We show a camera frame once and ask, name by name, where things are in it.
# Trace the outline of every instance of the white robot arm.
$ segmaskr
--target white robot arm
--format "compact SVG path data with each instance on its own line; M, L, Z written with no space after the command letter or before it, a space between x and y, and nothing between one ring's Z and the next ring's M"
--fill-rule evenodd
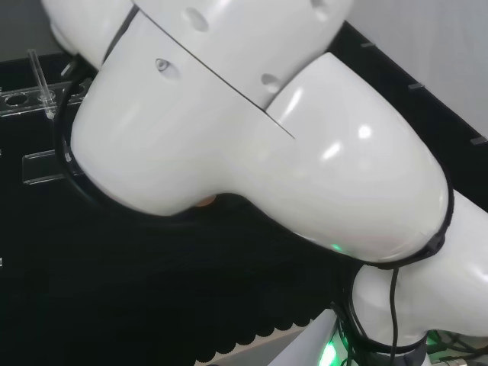
M437 160L323 55L352 0L43 3L61 41L100 70L72 151L124 206L171 216L241 194L317 245L378 264L415 255L442 229L450 189ZM400 346L430 329L488 336L488 215L454 196L444 248L400 272ZM390 281L367 266L353 293L368 337L385 345Z

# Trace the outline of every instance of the white wall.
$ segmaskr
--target white wall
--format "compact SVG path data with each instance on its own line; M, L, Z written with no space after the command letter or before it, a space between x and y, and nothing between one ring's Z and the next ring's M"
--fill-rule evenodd
M488 0L355 0L349 21L488 136Z

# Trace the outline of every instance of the green led light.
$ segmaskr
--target green led light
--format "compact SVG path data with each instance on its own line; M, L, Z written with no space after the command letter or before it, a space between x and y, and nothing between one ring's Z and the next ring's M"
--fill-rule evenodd
M334 346L332 345L332 343L329 343L326 346L326 349L323 350L322 357L319 361L319 366L331 366L336 356L337 352Z

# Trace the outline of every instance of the black background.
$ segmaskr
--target black background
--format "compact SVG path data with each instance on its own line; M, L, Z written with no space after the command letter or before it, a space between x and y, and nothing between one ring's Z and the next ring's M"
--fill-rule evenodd
M348 24L330 51L376 88L488 210L488 146ZM41 59L48 83L64 55ZM4 91L35 86L27 60L0 63ZM0 362L193 365L274 327L304 326L357 265L243 205L187 229L121 224L63 181L25 187L21 157L52 148L42 113L0 120Z

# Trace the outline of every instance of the screw hole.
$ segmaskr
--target screw hole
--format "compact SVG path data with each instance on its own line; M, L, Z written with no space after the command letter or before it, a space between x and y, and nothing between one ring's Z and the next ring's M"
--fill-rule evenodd
M169 61L166 61L165 59L156 60L156 68L158 69L159 72L166 71L170 65L171 64L169 63Z
M264 74L261 77L262 84L268 89L270 93L278 93L281 88L280 79L271 74Z
M329 19L329 6L326 4L326 0L311 0L311 2L320 21Z
M28 96L24 93L13 94L7 99L5 99L5 103L10 107L18 107L27 102Z

